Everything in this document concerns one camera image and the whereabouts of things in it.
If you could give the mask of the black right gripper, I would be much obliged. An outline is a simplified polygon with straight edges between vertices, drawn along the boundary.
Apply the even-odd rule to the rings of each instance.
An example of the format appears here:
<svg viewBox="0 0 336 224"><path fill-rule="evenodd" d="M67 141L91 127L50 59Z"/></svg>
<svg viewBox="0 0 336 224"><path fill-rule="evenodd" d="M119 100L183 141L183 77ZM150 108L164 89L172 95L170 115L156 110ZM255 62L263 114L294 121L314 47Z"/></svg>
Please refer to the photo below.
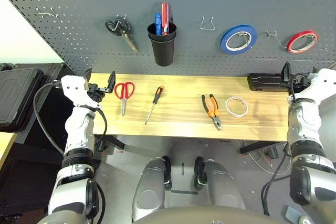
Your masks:
<svg viewBox="0 0 336 224"><path fill-rule="evenodd" d="M291 65L287 61L281 71L281 86L290 88L291 92L301 92L311 85L316 73L318 73L318 69L313 67L312 73L297 73L291 77Z"/></svg>

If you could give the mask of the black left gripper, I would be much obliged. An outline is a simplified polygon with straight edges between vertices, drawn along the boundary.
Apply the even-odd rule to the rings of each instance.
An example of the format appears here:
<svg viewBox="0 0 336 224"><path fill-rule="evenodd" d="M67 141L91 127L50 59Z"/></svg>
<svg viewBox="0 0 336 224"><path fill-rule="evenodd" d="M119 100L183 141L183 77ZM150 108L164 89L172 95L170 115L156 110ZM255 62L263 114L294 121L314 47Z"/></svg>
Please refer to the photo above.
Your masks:
<svg viewBox="0 0 336 224"><path fill-rule="evenodd" d="M85 72L86 82L89 83L92 74L92 69L89 68ZM116 72L112 71L108 79L108 85L106 88L99 88L97 84L88 84L89 90L87 91L88 96L95 102L102 102L106 93L111 93L114 90L115 86L115 75Z"/></svg>

